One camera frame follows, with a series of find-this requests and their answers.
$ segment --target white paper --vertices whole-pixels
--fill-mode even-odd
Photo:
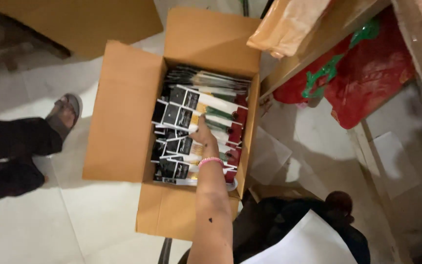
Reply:
[[[317,213],[307,214],[275,245],[242,264],[357,264],[348,246]]]
[[[405,149],[394,133],[387,132],[374,139],[373,143],[385,170],[386,175],[381,178],[390,199],[420,183]]]
[[[256,130],[253,147],[250,175],[261,184],[270,184],[276,173],[289,159],[292,151],[261,127]]]

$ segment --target floor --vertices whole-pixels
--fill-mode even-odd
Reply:
[[[250,2],[250,15],[259,17],[266,1]],[[175,5],[241,12],[238,0],[155,3],[163,22]],[[164,34],[133,46],[161,54]],[[263,76],[274,62],[263,57]],[[0,119],[43,117],[66,92],[79,94],[84,105],[63,152],[35,158],[49,182],[21,197],[0,200],[0,264],[157,263],[163,238],[134,230],[140,185],[81,179],[101,64],[101,57],[88,62],[60,61],[37,52],[22,59],[16,72],[9,73],[0,65]],[[373,262],[388,263],[383,237],[369,213],[368,191],[353,180],[361,178],[361,171],[347,132],[330,111],[325,99],[314,109],[275,102],[261,118],[261,127],[293,152],[272,183],[297,181],[321,198],[337,189],[350,193],[355,201],[355,227],[369,240]],[[170,263],[177,263],[190,245],[173,240]]]

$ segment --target gray sandal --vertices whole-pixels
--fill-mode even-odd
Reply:
[[[63,97],[55,102],[55,105],[59,107],[58,110],[54,113],[49,114],[45,118],[45,120],[48,122],[50,127],[60,135],[62,141],[64,142],[67,135],[69,134],[69,132],[71,132],[74,125],[76,125],[76,122],[79,116],[81,115],[81,100],[71,93],[67,93],[63,95]],[[69,108],[71,111],[74,112],[74,121],[71,127],[67,127],[60,119],[60,115],[66,108]]]

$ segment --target trouser leg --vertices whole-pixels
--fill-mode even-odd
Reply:
[[[60,152],[61,137],[40,117],[0,121],[0,159]]]
[[[0,163],[0,199],[33,191],[45,182],[32,158],[13,159]]]

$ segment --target pink bracelet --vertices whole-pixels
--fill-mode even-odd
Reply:
[[[224,162],[222,162],[222,160],[218,157],[209,157],[209,158],[204,158],[200,161],[200,163],[198,164],[198,168],[201,168],[201,166],[203,164],[205,164],[206,162],[210,162],[210,161],[217,161],[221,164],[221,166],[224,168]]]

